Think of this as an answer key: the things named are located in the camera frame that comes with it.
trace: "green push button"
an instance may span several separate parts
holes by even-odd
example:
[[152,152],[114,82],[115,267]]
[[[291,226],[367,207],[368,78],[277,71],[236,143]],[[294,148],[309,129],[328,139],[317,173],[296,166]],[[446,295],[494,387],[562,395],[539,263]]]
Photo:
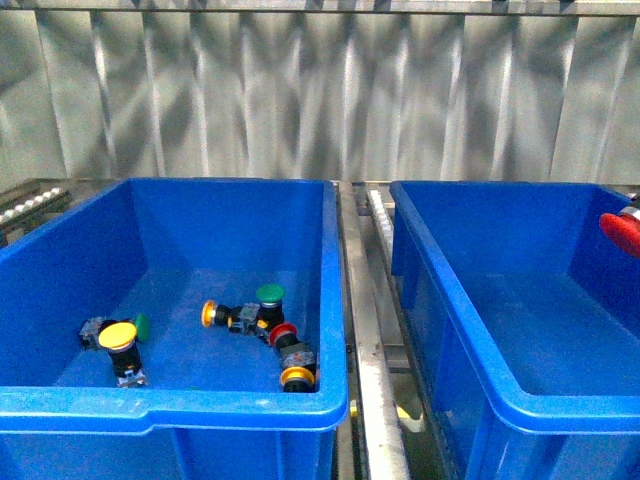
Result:
[[277,283],[267,283],[256,291],[260,303],[278,303],[284,298],[284,288]]
[[136,316],[133,320],[133,324],[136,326],[138,330],[138,341],[146,342],[149,339],[149,319],[144,313],[141,313]]

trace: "yellow push button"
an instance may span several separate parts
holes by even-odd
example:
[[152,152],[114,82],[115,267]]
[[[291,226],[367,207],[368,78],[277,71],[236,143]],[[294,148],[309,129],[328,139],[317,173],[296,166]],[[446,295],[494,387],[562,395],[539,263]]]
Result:
[[200,323],[204,328],[209,328],[211,326],[211,321],[213,320],[213,311],[216,308],[216,304],[213,300],[207,300],[207,303],[202,307],[202,314],[200,315]]
[[313,373],[307,370],[304,367],[289,367],[282,375],[280,375],[280,385],[284,385],[289,380],[304,380],[309,385],[313,386],[315,383],[315,378],[313,377]]
[[137,333],[135,325],[129,322],[114,323],[100,333],[98,342],[107,350],[119,350],[133,342]]

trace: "blue plastic bin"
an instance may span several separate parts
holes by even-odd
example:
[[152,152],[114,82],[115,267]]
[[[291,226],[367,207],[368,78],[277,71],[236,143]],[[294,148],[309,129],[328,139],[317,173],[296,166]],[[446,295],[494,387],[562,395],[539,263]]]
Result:
[[[284,313],[319,354],[283,393],[274,350],[200,325],[204,301]],[[151,321],[150,386],[115,387],[95,316]],[[328,479],[347,411],[333,186],[128,180],[0,250],[0,478]]]
[[449,474],[640,478],[640,261],[594,185],[395,182],[394,275]]

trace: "metal frame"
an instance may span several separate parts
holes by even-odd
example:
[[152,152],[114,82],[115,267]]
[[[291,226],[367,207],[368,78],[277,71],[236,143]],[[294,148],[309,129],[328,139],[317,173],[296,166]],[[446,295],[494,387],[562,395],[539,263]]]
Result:
[[0,0],[0,10],[640,15],[638,0]]

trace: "plastic bin floor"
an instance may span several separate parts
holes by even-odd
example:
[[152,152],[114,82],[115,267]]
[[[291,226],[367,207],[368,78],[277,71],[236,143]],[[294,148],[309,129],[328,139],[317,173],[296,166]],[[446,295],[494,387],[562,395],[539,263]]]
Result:
[[[124,319],[138,313],[149,317],[149,340],[138,344],[150,382],[147,388],[279,392],[281,368],[274,350],[253,335],[232,334],[226,327],[203,328],[200,311],[209,298],[229,307],[256,302],[257,287],[279,283],[287,292],[287,321],[305,339],[304,312],[318,311],[319,305],[307,304],[309,282],[304,277],[304,273],[287,271],[150,269],[108,317]],[[301,312],[301,316],[292,312]],[[114,382],[106,352],[85,352],[78,347],[54,385],[113,387]]]
[[526,392],[640,394],[640,341],[569,275],[460,278]]

